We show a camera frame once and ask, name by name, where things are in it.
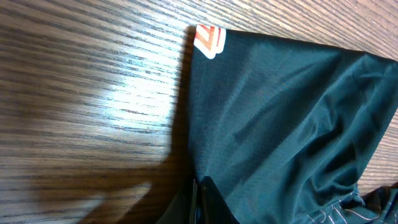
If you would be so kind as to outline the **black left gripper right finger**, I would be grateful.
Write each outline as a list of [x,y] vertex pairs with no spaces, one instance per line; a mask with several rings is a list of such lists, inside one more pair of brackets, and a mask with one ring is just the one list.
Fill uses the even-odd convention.
[[211,177],[201,183],[200,223],[239,224]]

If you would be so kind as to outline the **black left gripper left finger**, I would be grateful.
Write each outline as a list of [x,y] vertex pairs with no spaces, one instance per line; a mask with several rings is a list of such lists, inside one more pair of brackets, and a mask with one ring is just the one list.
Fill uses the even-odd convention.
[[189,177],[156,224],[195,224],[198,184]]

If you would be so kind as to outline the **black orange patterned jersey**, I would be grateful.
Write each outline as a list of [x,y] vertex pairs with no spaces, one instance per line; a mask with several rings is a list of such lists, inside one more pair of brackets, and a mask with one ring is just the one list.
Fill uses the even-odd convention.
[[397,62],[198,25],[188,150],[239,223],[396,223],[397,189],[358,180],[397,110]]

